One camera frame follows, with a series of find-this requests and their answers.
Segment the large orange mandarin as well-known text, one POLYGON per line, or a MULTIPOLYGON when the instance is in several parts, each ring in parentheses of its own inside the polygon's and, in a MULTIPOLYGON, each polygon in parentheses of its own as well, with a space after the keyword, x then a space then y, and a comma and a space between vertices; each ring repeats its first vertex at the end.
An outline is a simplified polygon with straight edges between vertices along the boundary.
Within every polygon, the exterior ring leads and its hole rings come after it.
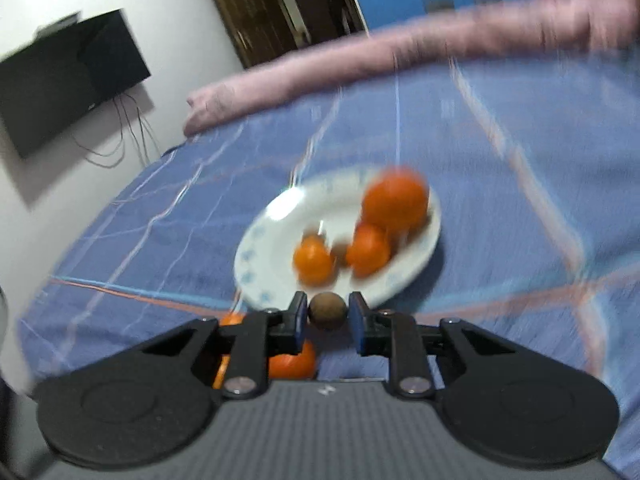
POLYGON ((390 167, 367 187, 361 202, 361 220, 390 234, 417 229, 427 215, 430 189, 412 169, 390 167))

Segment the brown kiwi fruit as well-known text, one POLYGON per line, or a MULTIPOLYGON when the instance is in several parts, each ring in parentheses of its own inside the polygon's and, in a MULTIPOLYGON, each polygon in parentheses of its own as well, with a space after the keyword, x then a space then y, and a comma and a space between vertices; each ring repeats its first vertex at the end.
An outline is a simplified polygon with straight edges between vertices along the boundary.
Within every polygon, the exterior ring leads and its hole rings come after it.
POLYGON ((344 240, 337 240, 331 246, 330 253, 332 255, 332 258, 334 259, 335 264, 339 268, 348 266, 348 263, 346 261, 346 252, 348 248, 349 242, 344 242, 344 240))

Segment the tan longan fruit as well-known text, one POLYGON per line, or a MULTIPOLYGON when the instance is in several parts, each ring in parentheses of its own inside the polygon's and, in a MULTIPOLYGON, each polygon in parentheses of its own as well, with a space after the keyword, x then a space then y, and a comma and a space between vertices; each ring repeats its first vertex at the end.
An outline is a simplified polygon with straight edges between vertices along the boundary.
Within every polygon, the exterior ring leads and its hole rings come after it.
POLYGON ((308 318, 320 330, 338 330, 347 318, 345 301, 335 292, 319 292, 311 299, 308 318))

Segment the small orange kumquat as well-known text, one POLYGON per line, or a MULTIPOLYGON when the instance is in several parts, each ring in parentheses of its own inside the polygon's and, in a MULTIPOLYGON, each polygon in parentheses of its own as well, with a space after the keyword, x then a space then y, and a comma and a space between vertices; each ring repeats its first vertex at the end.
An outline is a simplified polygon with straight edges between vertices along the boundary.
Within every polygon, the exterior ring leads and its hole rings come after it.
POLYGON ((334 266, 335 260, 321 237, 305 237, 295 248, 293 268, 306 286, 326 284, 333 276, 334 266))

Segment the white floral ceramic plate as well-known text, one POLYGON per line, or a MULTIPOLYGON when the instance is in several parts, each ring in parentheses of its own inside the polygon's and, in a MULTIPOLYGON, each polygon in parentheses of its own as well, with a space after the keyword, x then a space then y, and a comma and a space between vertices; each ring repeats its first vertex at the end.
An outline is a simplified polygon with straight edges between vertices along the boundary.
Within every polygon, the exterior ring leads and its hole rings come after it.
MULTIPOLYGON (((234 258, 234 278, 241 299, 255 310, 284 309, 294 292, 312 296, 318 289, 299 283, 294 266, 295 247, 308 228, 317 228, 326 244, 344 242, 360 216, 364 191, 381 172, 356 166, 319 174, 282 192, 246 229, 234 258)), ((341 270, 326 289, 347 297, 362 292, 372 308, 399 294, 427 267, 439 239, 442 207, 430 191, 425 226, 400 243, 384 269, 358 280, 341 270)))

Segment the blue plaid bed sheet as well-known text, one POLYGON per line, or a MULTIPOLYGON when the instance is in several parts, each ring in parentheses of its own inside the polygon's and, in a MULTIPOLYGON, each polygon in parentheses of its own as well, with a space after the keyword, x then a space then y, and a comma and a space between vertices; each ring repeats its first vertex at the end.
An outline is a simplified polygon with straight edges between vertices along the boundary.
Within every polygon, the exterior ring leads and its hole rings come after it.
POLYGON ((639 474, 639 66, 451 61, 186 140, 100 212, 17 324, 33 380, 194 318, 380 282, 602 379, 639 474))

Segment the brown wooden door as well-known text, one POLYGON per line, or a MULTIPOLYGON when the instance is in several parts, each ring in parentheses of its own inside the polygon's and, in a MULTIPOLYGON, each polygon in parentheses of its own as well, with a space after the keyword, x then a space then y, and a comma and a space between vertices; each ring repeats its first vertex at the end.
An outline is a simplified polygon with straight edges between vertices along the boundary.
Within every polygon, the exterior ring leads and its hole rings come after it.
POLYGON ((356 0, 214 0, 245 68, 366 29, 356 0))

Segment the pink rolled duvet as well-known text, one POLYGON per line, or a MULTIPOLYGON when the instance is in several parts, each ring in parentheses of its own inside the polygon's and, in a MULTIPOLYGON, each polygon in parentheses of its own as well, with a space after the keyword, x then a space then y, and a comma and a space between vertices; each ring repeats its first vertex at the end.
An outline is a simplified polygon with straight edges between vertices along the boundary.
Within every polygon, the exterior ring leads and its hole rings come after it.
POLYGON ((185 136, 320 90, 448 58, 626 47, 637 0, 506 0, 436 12, 295 51, 190 94, 185 136))

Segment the black wall television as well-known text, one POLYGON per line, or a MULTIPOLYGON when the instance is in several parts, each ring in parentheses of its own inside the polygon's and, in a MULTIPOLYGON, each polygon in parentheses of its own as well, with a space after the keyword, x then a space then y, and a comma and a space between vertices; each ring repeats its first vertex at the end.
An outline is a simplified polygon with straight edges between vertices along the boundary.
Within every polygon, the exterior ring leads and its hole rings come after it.
POLYGON ((121 10, 39 38, 1 61, 1 120, 18 156, 151 76, 121 10))

